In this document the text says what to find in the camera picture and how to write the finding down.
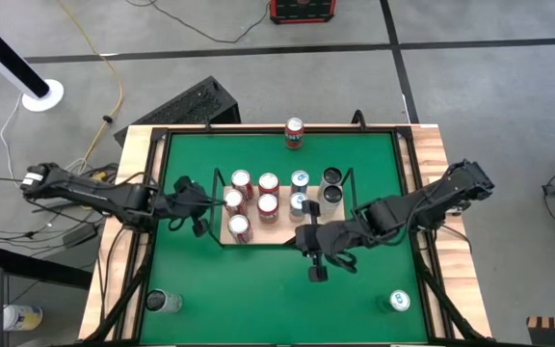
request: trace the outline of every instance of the red soda can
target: red soda can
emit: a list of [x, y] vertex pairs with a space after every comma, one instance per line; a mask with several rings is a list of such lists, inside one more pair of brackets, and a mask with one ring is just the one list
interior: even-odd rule
[[291, 118], [286, 122], [284, 130], [286, 136], [286, 146], [290, 149], [297, 149], [304, 143], [304, 122], [298, 118]]
[[232, 216], [228, 221], [228, 230], [238, 244], [247, 244], [253, 236], [250, 221], [246, 216]]
[[279, 179], [273, 173], [264, 173], [258, 178], [258, 195], [271, 194], [279, 198]]
[[258, 216], [260, 222], [271, 224], [278, 220], [279, 204], [278, 198], [271, 194], [265, 194], [258, 198]]
[[232, 189], [226, 192], [224, 201], [226, 201], [225, 208], [230, 217], [238, 214], [246, 215], [246, 201], [238, 190]]
[[251, 176], [245, 170], [237, 170], [232, 173], [230, 177], [230, 184], [232, 188], [238, 190], [243, 194], [243, 199], [250, 200], [254, 196], [254, 191], [251, 187]]

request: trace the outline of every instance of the white lamp base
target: white lamp base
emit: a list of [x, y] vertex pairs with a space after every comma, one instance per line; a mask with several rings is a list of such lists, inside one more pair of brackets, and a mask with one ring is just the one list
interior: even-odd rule
[[31, 112], [42, 112], [55, 107], [64, 98], [64, 85], [58, 81], [45, 79], [44, 82], [48, 85], [50, 91], [47, 95], [35, 99], [31, 96], [24, 94], [22, 101], [23, 106]]

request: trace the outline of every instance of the gray concrete floor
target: gray concrete floor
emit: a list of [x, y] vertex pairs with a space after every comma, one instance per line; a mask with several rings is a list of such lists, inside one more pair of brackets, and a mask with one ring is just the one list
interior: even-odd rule
[[[234, 45], [209, 41], [152, 8], [134, 8], [123, 0], [66, 3], [103, 53], [388, 42], [376, 0], [338, 0], [336, 17], [327, 24], [276, 26], [266, 18]], [[226, 39], [255, 22], [264, 4], [160, 1], [165, 10]], [[400, 42], [555, 38], [555, 1], [390, 0], [389, 5]], [[27, 57], [91, 54], [52, 1], [0, 0], [0, 35]], [[555, 45], [409, 50], [403, 55], [420, 121], [440, 124], [450, 160], [480, 161], [497, 185], [490, 200], [465, 213], [466, 230], [494, 336], [528, 342], [527, 316], [555, 316], [555, 224], [546, 215], [541, 194], [541, 185], [555, 173]], [[114, 131], [208, 75], [239, 101], [244, 122], [281, 122], [294, 115], [309, 122], [348, 121], [357, 108], [368, 121], [406, 121], [398, 73], [386, 50], [130, 60], [114, 65], [125, 99], [116, 124], [92, 157], [94, 165], [119, 160], [119, 146], [110, 137]], [[118, 97], [116, 80], [101, 62], [37, 64], [34, 69], [61, 81], [66, 97], [43, 114], [21, 107], [10, 123], [7, 137], [17, 175], [32, 164], [65, 165], [82, 156], [101, 116]], [[18, 91], [0, 75], [0, 128], [17, 97]], [[0, 176], [7, 174], [0, 141]], [[555, 200], [551, 204], [555, 210]], [[28, 230], [50, 218], [31, 215], [31, 209], [12, 184], [0, 182], [0, 229]], [[70, 224], [60, 218], [51, 229]], [[20, 246], [61, 242], [0, 247], [32, 254], [35, 250]], [[53, 251], [49, 258], [84, 265], [95, 259], [95, 247], [93, 242]], [[11, 282], [11, 292], [23, 285], [27, 283], [22, 280]], [[34, 339], [37, 345], [71, 342], [87, 293], [55, 288], [39, 285], [20, 301], [40, 305], [49, 314], [35, 332], [11, 334], [11, 345]]]

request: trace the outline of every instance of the wooden tray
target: wooden tray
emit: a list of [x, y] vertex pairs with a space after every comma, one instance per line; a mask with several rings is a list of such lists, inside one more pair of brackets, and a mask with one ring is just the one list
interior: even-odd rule
[[[307, 187], [307, 197], [311, 200], [317, 200], [316, 194], [318, 193], [318, 186]], [[232, 189], [225, 187], [224, 193]], [[247, 245], [281, 245], [295, 236], [295, 227], [303, 224], [309, 224], [309, 217], [300, 222], [293, 222], [290, 220], [290, 186], [279, 187], [279, 215], [277, 221], [273, 224], [264, 224], [260, 222], [258, 217], [258, 187], [254, 186], [254, 198], [248, 201], [248, 219], [250, 220], [253, 237]], [[324, 224], [330, 221], [343, 221], [344, 220], [344, 199], [339, 203], [335, 213], [332, 216], [320, 216], [318, 218], [319, 224]], [[236, 245], [234, 238], [228, 231], [228, 221], [230, 216], [226, 209], [222, 207], [222, 225], [220, 228], [220, 242], [224, 245]]]

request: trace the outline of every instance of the green felt surface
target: green felt surface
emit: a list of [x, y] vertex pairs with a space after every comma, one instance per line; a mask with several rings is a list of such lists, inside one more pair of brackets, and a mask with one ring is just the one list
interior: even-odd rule
[[[245, 169], [254, 183], [271, 172], [282, 184], [295, 170], [305, 170], [310, 184], [317, 185], [327, 167], [355, 170], [359, 203], [400, 194], [391, 138], [385, 134], [306, 134], [298, 150], [287, 149], [283, 135], [174, 135], [165, 192], [171, 193], [186, 174], [211, 194], [215, 168], [226, 181]], [[349, 211], [349, 186], [344, 191]], [[219, 228], [220, 213], [216, 216]], [[208, 235], [195, 238], [191, 223], [177, 232], [169, 231], [167, 223], [158, 228], [149, 288], [181, 294], [183, 308], [146, 312], [142, 343], [427, 340], [408, 238], [398, 247], [353, 250], [358, 274], [329, 265], [329, 281], [312, 283], [307, 278], [311, 262], [297, 251], [245, 245], [222, 249]], [[410, 309], [382, 312], [377, 298], [396, 289], [410, 295]]]

